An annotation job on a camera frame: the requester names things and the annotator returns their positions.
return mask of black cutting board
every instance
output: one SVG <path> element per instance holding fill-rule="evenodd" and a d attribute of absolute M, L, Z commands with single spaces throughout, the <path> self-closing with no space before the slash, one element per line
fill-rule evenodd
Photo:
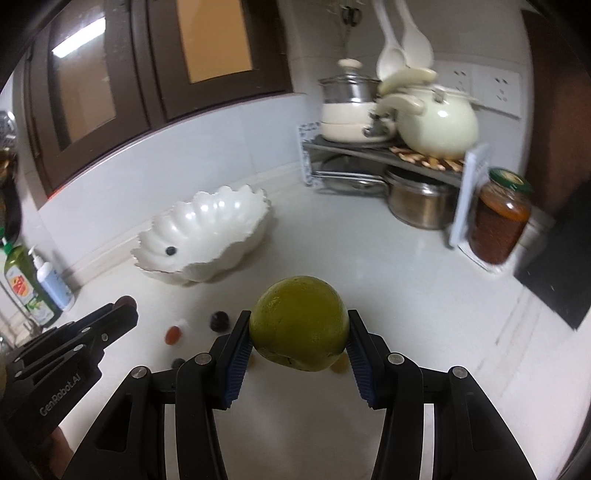
<path fill-rule="evenodd" d="M 577 329 L 591 306 L 591 180 L 556 214 L 546 241 L 515 278 Z"/>

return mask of scalloped bowl rim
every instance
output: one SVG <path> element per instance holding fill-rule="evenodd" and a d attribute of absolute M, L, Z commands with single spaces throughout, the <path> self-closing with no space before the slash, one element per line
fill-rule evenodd
<path fill-rule="evenodd" d="M 265 222 L 265 220 L 267 219 L 267 217 L 271 211 L 271 201 L 269 200 L 269 198 L 267 198 L 267 193 L 265 192 L 265 190 L 264 189 L 253 190 L 252 186 L 250 186 L 248 184 L 241 186 L 238 190 L 234 190 L 233 188 L 229 187 L 228 185 L 223 185 L 223 186 L 219 187 L 214 193 L 209 193 L 209 192 L 204 192 L 202 190 L 199 190 L 198 192 L 195 193 L 195 195 L 193 195 L 193 198 L 191 199 L 190 202 L 179 201 L 179 202 L 175 203 L 172 207 L 170 207 L 168 210 L 165 210 L 161 213 L 158 213 L 157 215 L 154 215 L 154 217 L 152 217 L 152 225 L 150 226 L 150 228 L 148 228 L 147 230 L 143 230 L 140 233 L 146 233 L 146 232 L 149 232 L 150 230 L 152 230 L 152 228 L 154 228 L 154 220 L 156 217 L 169 214 L 179 204 L 190 205 L 192 203 L 192 201 L 200 194 L 204 193 L 209 196 L 215 196 L 215 195 L 218 195 L 223 188 L 229 188 L 232 192 L 238 192 L 238 191 L 242 190 L 244 187 L 248 187 L 250 192 L 254 195 L 258 194 L 259 192 L 262 192 L 262 199 L 263 199 L 263 203 L 265 204 L 265 210 L 264 210 L 263 214 L 261 215 L 261 217 L 258 219 L 258 221 L 255 223 L 255 225 L 252 227 L 251 231 L 246 233 L 243 240 L 237 240 L 235 242 L 232 242 L 231 244 L 227 244 L 227 246 L 222 250 L 222 252 L 219 254 L 219 256 L 217 256 L 216 258 L 212 258 L 208 262 L 191 262 L 191 263 L 186 264 L 182 270 L 175 270 L 175 271 L 156 270 L 156 269 L 145 268 L 145 267 L 140 266 L 140 264 L 139 264 L 140 260 L 138 259 L 138 257 L 135 256 L 135 253 L 134 253 L 134 252 L 137 252 L 141 249 L 141 246 L 139 246 L 139 247 L 133 248 L 131 250 L 131 255 L 135 260 L 134 266 L 136 266 L 137 268 L 139 268 L 140 270 L 143 270 L 145 272 L 162 273 L 165 275 L 177 275 L 177 276 L 182 277 L 186 281 L 192 281 L 191 279 L 186 278 L 184 276 L 185 269 L 192 267 L 192 266 L 211 265 L 215 262 L 218 262 L 231 247 L 233 247 L 234 245 L 245 243 L 261 227 L 261 225 Z"/>

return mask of white bowl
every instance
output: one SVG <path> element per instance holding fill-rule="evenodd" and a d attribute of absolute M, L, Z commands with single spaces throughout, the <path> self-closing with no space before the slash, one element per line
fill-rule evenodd
<path fill-rule="evenodd" d="M 265 192 L 248 185 L 237 192 L 230 187 L 199 192 L 154 217 L 131 254 L 146 275 L 165 283 L 208 281 L 237 266 L 261 242 L 270 211 Z"/>
<path fill-rule="evenodd" d="M 363 134 L 363 129 L 368 127 L 371 122 L 364 124 L 320 124 L 320 133 L 322 136 L 331 141 L 339 143 L 377 143 L 390 140 L 396 133 L 396 124 L 389 119 L 384 119 L 389 134 L 381 137 L 366 137 Z"/>

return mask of green jar lid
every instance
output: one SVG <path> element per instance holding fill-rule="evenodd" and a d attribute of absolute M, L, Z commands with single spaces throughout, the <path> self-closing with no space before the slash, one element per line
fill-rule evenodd
<path fill-rule="evenodd" d="M 531 184 L 526 179 L 517 175 L 517 173 L 513 173 L 504 168 L 491 168 L 488 171 L 488 176 L 495 183 L 513 190 L 514 192 L 521 192 L 529 195 L 534 191 Z"/>

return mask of cabinet door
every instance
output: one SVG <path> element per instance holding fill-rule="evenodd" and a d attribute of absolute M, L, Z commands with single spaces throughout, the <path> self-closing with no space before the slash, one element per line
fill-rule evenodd
<path fill-rule="evenodd" d="M 152 0 L 148 18 L 168 120 L 291 91 L 275 0 Z"/>
<path fill-rule="evenodd" d="M 148 130 L 130 24 L 125 2 L 72 0 L 35 41 L 30 111 L 48 193 Z"/>

